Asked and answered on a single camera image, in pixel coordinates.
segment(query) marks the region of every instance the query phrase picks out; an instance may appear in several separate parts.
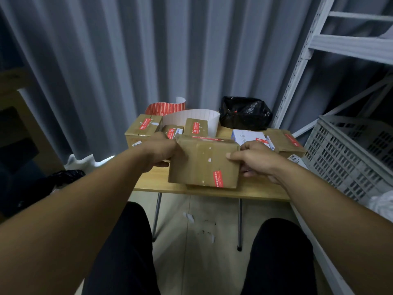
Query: gray plastic crate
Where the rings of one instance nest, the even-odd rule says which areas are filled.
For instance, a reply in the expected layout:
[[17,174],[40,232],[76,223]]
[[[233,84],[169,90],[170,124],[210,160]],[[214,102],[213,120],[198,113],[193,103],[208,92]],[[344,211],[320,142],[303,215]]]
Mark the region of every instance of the gray plastic crate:
[[393,190],[393,128],[383,122],[320,116],[305,148],[310,171],[355,201]]

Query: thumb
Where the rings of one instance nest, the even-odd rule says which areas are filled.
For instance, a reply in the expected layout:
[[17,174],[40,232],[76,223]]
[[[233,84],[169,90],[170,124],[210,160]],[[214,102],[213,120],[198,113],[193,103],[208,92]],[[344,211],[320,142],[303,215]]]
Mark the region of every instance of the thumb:
[[225,156],[230,160],[243,160],[244,161],[244,153],[246,151],[235,151],[232,153],[227,153]]

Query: leg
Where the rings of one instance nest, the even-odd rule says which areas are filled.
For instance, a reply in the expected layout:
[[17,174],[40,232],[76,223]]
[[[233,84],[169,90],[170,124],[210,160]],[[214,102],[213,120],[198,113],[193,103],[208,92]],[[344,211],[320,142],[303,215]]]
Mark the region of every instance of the leg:
[[153,233],[152,233],[153,242],[157,239],[156,229],[157,229],[157,222],[158,222],[158,213],[160,212],[161,196],[162,196],[162,192],[159,192],[157,197],[156,213],[154,214],[154,222],[153,222]]
[[139,204],[128,202],[98,253],[82,294],[159,295],[152,251],[146,213]]
[[317,295],[312,245],[296,224],[265,221],[252,244],[242,295]]
[[237,233],[237,250],[242,251],[242,218],[243,218],[243,199],[239,199],[239,223]]

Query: table leg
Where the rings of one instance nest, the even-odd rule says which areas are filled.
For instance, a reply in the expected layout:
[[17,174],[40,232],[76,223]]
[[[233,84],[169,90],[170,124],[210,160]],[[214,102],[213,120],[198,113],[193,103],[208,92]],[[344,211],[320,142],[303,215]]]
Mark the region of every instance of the table leg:
[[156,213],[154,214],[153,230],[151,234],[153,242],[157,239],[156,228],[157,228],[157,221],[158,221],[158,213],[160,212],[161,196],[162,196],[162,192],[159,192],[157,197]]
[[243,199],[239,199],[239,223],[237,236],[237,250],[242,251],[242,218],[243,218]]

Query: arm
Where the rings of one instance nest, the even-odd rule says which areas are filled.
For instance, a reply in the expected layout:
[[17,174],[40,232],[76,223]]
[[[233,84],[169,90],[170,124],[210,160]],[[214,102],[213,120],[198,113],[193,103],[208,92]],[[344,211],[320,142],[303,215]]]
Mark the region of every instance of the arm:
[[2,223],[1,293],[73,294],[141,173],[167,166],[162,160],[176,147],[168,139],[142,143]]
[[393,224],[260,142],[228,154],[244,176],[268,175],[288,193],[318,242],[356,294],[391,294]]

